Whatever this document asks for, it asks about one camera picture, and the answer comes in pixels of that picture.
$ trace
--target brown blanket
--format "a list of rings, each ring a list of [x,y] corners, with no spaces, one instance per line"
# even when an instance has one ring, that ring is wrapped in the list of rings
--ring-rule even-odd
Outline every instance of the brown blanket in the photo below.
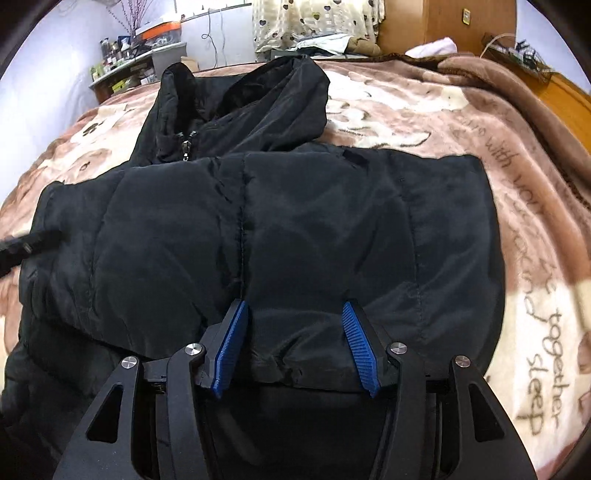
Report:
[[[486,379],[538,477],[549,478],[591,417],[589,153],[520,80],[487,60],[449,57],[433,62],[438,72],[400,60],[319,64],[331,80],[322,141],[482,159],[498,210],[507,283],[501,340]],[[55,140],[5,201],[0,238],[29,230],[49,182],[90,179],[125,161],[157,89],[112,98]],[[17,284],[18,269],[0,281],[7,351],[17,341]]]

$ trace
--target bed sheet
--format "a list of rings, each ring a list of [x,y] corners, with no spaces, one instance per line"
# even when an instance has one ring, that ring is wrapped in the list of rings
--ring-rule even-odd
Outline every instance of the bed sheet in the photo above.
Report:
[[[429,70],[381,60],[319,62],[330,78],[320,140],[482,160],[506,264],[504,324],[484,375],[546,480],[591,418],[591,157],[498,64],[462,55],[417,62]],[[28,232],[49,182],[80,182],[126,161],[157,92],[150,85],[116,96],[52,142],[0,209],[0,238]],[[6,352],[18,339],[18,275],[0,280]]]

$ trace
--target white cloth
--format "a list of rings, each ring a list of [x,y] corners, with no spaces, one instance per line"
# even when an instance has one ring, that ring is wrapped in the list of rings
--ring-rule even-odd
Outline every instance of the white cloth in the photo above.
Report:
[[[302,40],[295,44],[295,49],[306,47],[318,47],[322,50],[326,50],[335,55],[341,55],[345,53],[347,44],[351,35],[345,33],[337,33],[335,35],[327,35],[325,37],[309,38],[308,40]]]
[[[411,48],[408,52],[406,52],[406,55],[414,59],[422,59],[423,57],[445,55],[447,53],[457,53],[457,46],[449,37]]]

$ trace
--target white wall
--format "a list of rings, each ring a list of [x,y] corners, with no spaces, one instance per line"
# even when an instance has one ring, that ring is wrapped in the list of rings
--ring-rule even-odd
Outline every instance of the white wall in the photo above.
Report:
[[[517,39],[526,39],[550,67],[591,93],[591,83],[568,45],[527,0],[517,0]]]
[[[217,48],[218,67],[256,61],[252,7],[247,5],[183,22],[181,39],[187,42],[187,55],[197,60],[200,70],[211,69],[215,65],[212,41],[201,37],[209,31],[210,20],[210,35]]]
[[[145,20],[170,11],[173,0],[154,0]],[[99,42],[124,34],[100,3],[62,0],[27,37],[0,79],[0,204],[49,143],[97,105],[88,85]]]

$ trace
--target metal screw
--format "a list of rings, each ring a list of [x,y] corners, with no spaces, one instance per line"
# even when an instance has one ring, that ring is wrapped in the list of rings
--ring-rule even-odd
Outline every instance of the metal screw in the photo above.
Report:
[[[407,346],[402,342],[394,342],[392,345],[390,345],[390,351],[392,353],[396,353],[397,355],[402,355],[403,353],[406,353],[407,350]]]
[[[133,368],[138,364],[138,359],[134,356],[126,356],[122,361],[121,361],[121,366],[123,368]]]
[[[201,350],[203,350],[203,347],[200,343],[190,343],[185,347],[185,353],[191,356],[201,353]]]
[[[466,355],[458,355],[456,357],[456,365],[462,368],[470,366],[470,359]]]

